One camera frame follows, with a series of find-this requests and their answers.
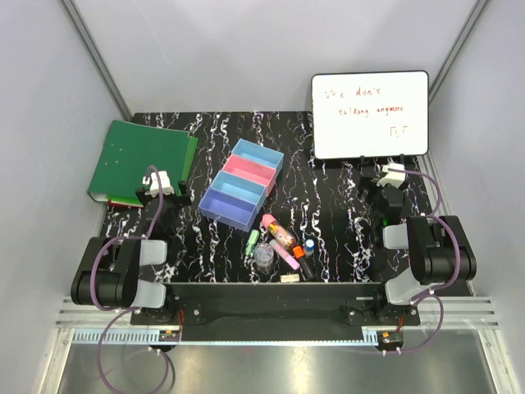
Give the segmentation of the pink highlighter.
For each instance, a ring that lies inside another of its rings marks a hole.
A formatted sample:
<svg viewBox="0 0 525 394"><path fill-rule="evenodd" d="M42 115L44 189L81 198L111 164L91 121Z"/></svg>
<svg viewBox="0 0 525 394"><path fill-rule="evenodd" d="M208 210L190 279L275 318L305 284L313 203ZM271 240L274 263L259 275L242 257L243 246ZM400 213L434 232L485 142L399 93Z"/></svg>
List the pink highlighter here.
<svg viewBox="0 0 525 394"><path fill-rule="evenodd" d="M271 240L269 245L293 270L299 269L299 262L278 241Z"/></svg>

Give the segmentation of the purple rectangular bin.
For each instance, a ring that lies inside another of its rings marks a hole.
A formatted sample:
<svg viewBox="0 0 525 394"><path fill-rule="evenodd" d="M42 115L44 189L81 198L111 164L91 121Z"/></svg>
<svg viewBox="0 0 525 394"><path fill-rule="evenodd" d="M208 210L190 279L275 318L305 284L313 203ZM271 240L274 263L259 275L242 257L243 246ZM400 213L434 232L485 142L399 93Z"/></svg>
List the purple rectangular bin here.
<svg viewBox="0 0 525 394"><path fill-rule="evenodd" d="M235 229L248 232L257 215L257 206L212 188L199 203L201 214Z"/></svg>

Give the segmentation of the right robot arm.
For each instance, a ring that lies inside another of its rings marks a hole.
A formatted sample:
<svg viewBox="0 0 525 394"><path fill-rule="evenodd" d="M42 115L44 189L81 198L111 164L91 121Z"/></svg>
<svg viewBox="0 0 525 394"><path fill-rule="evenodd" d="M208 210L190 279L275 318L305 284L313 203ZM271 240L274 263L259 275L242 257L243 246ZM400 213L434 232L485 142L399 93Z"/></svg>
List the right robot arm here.
<svg viewBox="0 0 525 394"><path fill-rule="evenodd" d="M435 187L437 201L430 213L402 218L407 176L420 176ZM402 314L401 306L415 306L436 291L457 281L473 279L477 262L456 216L437 217L441 190L429 175L385 166L380 176L363 170L358 189L366 191L372 209L371 241L377 250L406 250L409 267L381 284L374 295L373 318L391 325Z"/></svg>

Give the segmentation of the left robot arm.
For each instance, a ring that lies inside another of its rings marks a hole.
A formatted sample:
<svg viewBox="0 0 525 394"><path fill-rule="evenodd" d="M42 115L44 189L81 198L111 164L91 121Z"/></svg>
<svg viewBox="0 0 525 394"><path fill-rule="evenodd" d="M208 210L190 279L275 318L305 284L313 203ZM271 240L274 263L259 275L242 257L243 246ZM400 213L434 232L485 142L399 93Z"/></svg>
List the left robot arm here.
<svg viewBox="0 0 525 394"><path fill-rule="evenodd" d="M162 191L141 186L135 194L143 204L141 233L138 236L90 238L71 283L71 299L76 305L93 305L100 310L148 308L156 323L167 325L177 314L177 305L168 300L164 285L139 278L144 266L167 261L169 232L178 213L191 205L185 181Z"/></svg>

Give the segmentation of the small blue-capped bottle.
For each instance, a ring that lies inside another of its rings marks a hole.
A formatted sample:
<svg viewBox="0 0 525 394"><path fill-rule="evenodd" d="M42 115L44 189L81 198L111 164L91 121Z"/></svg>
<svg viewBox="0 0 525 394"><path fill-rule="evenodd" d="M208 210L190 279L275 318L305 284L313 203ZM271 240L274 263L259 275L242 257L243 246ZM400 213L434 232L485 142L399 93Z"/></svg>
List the small blue-capped bottle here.
<svg viewBox="0 0 525 394"><path fill-rule="evenodd" d="M313 239L307 239L304 242L304 253L305 253L305 255L307 257L313 255L314 252L315 252L315 247L316 247L315 241Z"/></svg>

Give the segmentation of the pink rectangular bin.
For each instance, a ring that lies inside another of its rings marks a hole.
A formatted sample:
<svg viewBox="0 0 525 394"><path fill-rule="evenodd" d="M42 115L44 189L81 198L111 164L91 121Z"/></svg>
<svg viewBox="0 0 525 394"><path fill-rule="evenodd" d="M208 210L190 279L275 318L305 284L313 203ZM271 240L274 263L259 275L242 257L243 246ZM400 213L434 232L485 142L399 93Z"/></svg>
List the pink rectangular bin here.
<svg viewBox="0 0 525 394"><path fill-rule="evenodd" d="M247 181L265 187L268 197L276 184L277 171L273 167L232 154L224 164L222 170Z"/></svg>

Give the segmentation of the pink-capped colourful bottle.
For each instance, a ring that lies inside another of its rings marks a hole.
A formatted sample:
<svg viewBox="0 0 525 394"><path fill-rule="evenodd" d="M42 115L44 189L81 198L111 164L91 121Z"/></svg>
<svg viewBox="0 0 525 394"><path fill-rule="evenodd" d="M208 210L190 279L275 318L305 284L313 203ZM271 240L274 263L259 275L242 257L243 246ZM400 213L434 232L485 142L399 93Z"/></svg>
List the pink-capped colourful bottle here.
<svg viewBox="0 0 525 394"><path fill-rule="evenodd" d="M263 214L262 225L285 250L292 250L297 245L295 237L271 214Z"/></svg>

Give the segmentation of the light blue end bin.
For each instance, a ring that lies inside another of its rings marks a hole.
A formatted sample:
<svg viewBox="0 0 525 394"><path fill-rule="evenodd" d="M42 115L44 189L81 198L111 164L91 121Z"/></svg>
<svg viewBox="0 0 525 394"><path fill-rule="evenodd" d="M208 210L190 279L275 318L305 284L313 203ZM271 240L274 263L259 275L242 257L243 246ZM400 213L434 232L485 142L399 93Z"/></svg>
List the light blue end bin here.
<svg viewBox="0 0 525 394"><path fill-rule="evenodd" d="M275 169L277 173L281 171L284 161L283 153L243 139L240 139L237 142L232 153L253 162L271 167Z"/></svg>

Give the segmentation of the clear glitter jar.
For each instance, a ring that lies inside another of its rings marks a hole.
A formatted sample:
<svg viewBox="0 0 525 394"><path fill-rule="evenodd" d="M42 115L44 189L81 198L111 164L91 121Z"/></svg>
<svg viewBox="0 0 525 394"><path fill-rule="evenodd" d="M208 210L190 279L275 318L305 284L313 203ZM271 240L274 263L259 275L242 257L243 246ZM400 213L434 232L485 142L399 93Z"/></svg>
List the clear glitter jar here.
<svg viewBox="0 0 525 394"><path fill-rule="evenodd" d="M253 261L259 270L268 270L274 264L274 249L268 243L259 243L253 249Z"/></svg>

